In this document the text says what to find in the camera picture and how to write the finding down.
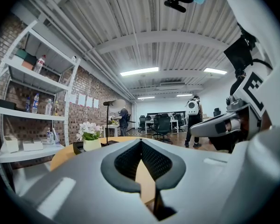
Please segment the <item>person wearing backpack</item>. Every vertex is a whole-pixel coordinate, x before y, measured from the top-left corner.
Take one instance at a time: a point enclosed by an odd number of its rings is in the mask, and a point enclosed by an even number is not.
[[[111,117],[111,120],[119,120],[120,135],[126,136],[126,129],[128,127],[128,114],[126,107],[123,107],[118,117]]]
[[[188,115],[189,123],[188,123],[188,131],[187,131],[187,138],[185,141],[185,147],[189,147],[189,142],[191,139],[190,128],[193,125],[202,122],[203,111],[198,95],[195,95],[191,100],[188,101],[187,115]],[[201,144],[199,143],[199,137],[194,138],[193,147],[201,147]]]

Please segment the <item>air conditioner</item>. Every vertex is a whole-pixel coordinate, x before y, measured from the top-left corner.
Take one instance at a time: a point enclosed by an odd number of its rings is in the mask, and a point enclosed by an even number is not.
[[[166,90],[180,90],[185,87],[184,82],[164,82],[160,83],[160,86],[157,87],[157,90],[166,91]]]

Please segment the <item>white backpack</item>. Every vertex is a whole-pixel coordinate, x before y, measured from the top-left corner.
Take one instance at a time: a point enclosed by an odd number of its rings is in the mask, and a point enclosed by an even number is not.
[[[196,102],[194,100],[190,100],[187,103],[187,115],[198,115],[199,114],[199,102]]]

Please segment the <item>wooden floor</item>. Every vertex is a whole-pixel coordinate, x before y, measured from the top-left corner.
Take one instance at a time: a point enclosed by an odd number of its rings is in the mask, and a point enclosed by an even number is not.
[[[145,137],[145,138],[151,138],[151,135],[153,134],[153,131],[148,131],[147,134],[144,132],[139,133],[138,130],[132,129],[128,131],[128,136],[139,136],[139,137]],[[173,145],[181,146],[185,148],[185,140],[187,133],[168,133],[168,136],[170,140],[173,142]],[[199,138],[199,143],[202,144],[201,147],[195,148],[195,149],[200,149],[200,150],[207,150],[207,151],[216,151],[215,147],[212,144],[209,144],[209,139],[208,138]],[[193,148],[194,145],[194,137],[191,137],[189,148]]]

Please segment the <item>brick wall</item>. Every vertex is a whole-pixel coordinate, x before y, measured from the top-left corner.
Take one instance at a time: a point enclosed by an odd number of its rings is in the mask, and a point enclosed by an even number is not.
[[[0,29],[0,62],[6,53],[8,47],[14,41],[14,39],[23,31],[26,27],[17,17],[14,15],[9,15],[5,22],[2,24]],[[21,41],[21,45],[19,47],[24,47],[26,38],[23,38]],[[66,81],[70,78],[72,71],[68,71],[64,74],[61,83],[66,83]],[[58,81],[59,77],[47,70],[42,70],[41,75],[48,76],[53,80]],[[3,98],[4,90],[7,88],[6,84],[8,81],[9,74],[8,72],[0,78],[0,98]],[[6,100],[14,102],[17,104],[17,108],[25,109],[26,98],[30,97],[31,104],[35,94],[37,91],[24,87],[19,84],[10,83],[7,88]],[[83,68],[79,67],[77,70],[77,74],[75,76],[75,82],[73,85],[72,94],[76,94],[77,98],[79,93],[93,97],[99,100],[99,107],[96,108],[87,108],[80,107],[77,104],[70,105],[69,109],[69,140],[70,143],[76,140],[76,134],[78,131],[77,125],[80,123],[89,121],[94,122],[97,125],[104,125],[106,121],[106,112],[107,108],[103,106],[104,101],[115,100],[118,98],[122,98],[119,94],[113,91],[111,88],[100,82],[93,75],[89,74]],[[65,92],[61,92],[57,96],[57,100],[59,103],[59,115],[64,115],[64,96]],[[40,100],[39,100],[39,108],[38,113],[45,113],[45,106],[47,104],[48,99],[51,98],[53,100],[53,96],[40,92]],[[132,104],[126,100],[126,108],[130,114],[132,114]],[[11,116],[4,116],[4,134],[9,135],[12,134],[16,136],[18,139],[24,138],[42,138],[46,137],[46,132],[48,127],[51,127],[51,121],[49,120],[36,120],[36,119],[25,119]],[[64,141],[64,130],[63,130],[63,122],[55,121],[55,129],[56,132],[59,133],[61,144],[65,144]],[[12,163],[13,168],[22,168],[31,166],[34,164],[38,164],[41,162],[50,161],[52,156],[36,159],[33,161],[24,161],[24,162],[15,162]]]

